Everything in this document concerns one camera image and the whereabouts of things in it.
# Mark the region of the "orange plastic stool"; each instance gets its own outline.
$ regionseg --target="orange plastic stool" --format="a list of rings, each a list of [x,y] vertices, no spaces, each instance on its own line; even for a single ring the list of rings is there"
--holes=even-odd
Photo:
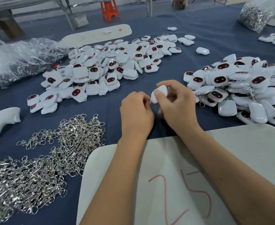
[[[103,20],[105,20],[105,17],[106,17],[108,21],[111,21],[111,17],[115,16],[115,15],[117,15],[118,18],[120,18],[118,8],[117,8],[116,2],[114,0],[113,0],[113,4],[114,4],[115,8],[113,8],[111,1],[104,1],[104,7],[105,7],[105,11],[104,11],[103,2],[101,2],[101,10],[102,10]]]

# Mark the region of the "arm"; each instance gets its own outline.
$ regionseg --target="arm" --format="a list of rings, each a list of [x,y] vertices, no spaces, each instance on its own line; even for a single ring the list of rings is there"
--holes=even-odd
[[[195,96],[177,81],[169,98],[155,91],[160,112],[207,172],[241,225],[275,224],[275,185],[256,173],[204,132],[195,114]]]
[[[122,137],[80,225],[131,223],[136,170],[154,123],[149,100],[143,92],[133,92],[122,101]]]

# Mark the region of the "blue tablecloth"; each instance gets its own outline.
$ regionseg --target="blue tablecloth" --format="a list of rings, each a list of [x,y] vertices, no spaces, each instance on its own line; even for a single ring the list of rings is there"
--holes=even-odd
[[[132,35],[124,38],[127,41],[141,38],[144,35],[155,37],[164,33],[172,34],[167,31],[167,27],[175,26],[178,30],[174,34],[178,38],[186,34],[194,35],[196,36],[195,44],[184,46],[177,43],[182,53],[162,58],[158,72],[140,74],[134,81],[122,79],[119,89],[105,96],[89,96],[83,103],[78,103],[74,99],[65,99],[59,104],[57,111],[52,114],[41,115],[40,112],[32,114],[26,104],[26,98],[31,94],[44,92],[45,89],[40,86],[44,80],[41,75],[0,90],[0,110],[13,106],[20,107],[22,120],[15,125],[7,125],[1,132],[0,161],[8,155],[14,159],[21,159],[25,155],[35,158],[48,154],[51,145],[39,146],[27,151],[24,147],[16,146],[16,143],[19,140],[29,139],[33,133],[41,129],[57,128],[62,119],[69,119],[82,113],[87,114],[87,119],[91,119],[94,114],[99,114],[99,120],[106,123],[104,139],[107,140],[107,144],[115,144],[121,137],[119,111],[121,101],[130,92],[144,91],[150,95],[156,83],[162,80],[175,79],[185,84],[184,72],[196,71],[205,65],[222,60],[229,54],[235,53],[237,57],[259,56],[263,60],[268,60],[269,63],[275,63],[275,45],[258,41],[261,35],[236,22],[240,9],[241,5],[233,5],[125,22],[132,28]],[[267,26],[262,34],[270,33],[275,33],[275,27]],[[210,54],[207,56],[197,54],[195,52],[197,47],[209,49]],[[157,112],[158,106],[154,105],[153,109]],[[197,105],[196,112],[198,122],[204,130],[243,125],[236,117],[219,116],[217,107],[200,108]],[[173,136],[174,134],[165,121],[157,118],[149,138]],[[43,207],[36,215],[15,214],[6,224],[75,224],[81,177],[66,177],[66,182],[68,194],[65,198],[57,197],[52,204]]]

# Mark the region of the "clear plastic bag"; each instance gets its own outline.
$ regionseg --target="clear plastic bag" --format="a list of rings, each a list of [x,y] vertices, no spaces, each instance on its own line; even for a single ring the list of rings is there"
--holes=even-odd
[[[247,28],[262,32],[275,13],[275,0],[249,0],[243,6],[238,20]]]
[[[61,42],[45,38],[0,44],[0,87],[7,87],[27,76],[38,75],[54,62],[66,58],[69,52]]]

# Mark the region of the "person's left arm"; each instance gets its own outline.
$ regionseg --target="person's left arm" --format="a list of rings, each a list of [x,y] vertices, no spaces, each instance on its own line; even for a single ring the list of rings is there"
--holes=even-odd
[[[130,225],[136,170],[153,127],[150,97],[132,92],[122,101],[122,137],[80,225]]]

